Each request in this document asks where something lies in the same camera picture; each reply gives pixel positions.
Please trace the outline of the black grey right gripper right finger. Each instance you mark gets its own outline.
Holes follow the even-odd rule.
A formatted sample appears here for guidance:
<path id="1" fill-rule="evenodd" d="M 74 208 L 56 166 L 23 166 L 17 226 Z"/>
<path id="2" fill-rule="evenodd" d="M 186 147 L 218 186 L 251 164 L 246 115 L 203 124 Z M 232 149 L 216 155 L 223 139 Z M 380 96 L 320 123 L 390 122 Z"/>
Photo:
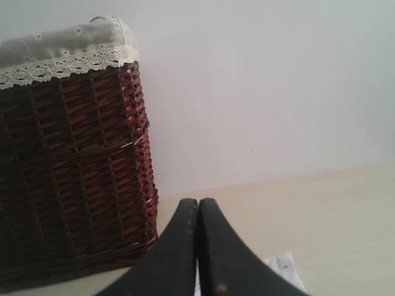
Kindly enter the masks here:
<path id="1" fill-rule="evenodd" d="M 305 295 L 269 268 L 237 235 L 218 203 L 202 199 L 197 222 L 201 295 Z"/>

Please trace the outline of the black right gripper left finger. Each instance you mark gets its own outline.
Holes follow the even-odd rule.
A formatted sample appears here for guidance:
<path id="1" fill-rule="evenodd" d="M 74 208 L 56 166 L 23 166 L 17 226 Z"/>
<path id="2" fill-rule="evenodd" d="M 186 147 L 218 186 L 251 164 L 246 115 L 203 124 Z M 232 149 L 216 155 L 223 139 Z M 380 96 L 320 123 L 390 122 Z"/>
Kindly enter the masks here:
<path id="1" fill-rule="evenodd" d="M 197 220 L 197 200 L 180 200 L 167 227 L 149 253 L 123 276 L 98 292 L 98 295 L 194 295 L 194 236 Z"/>

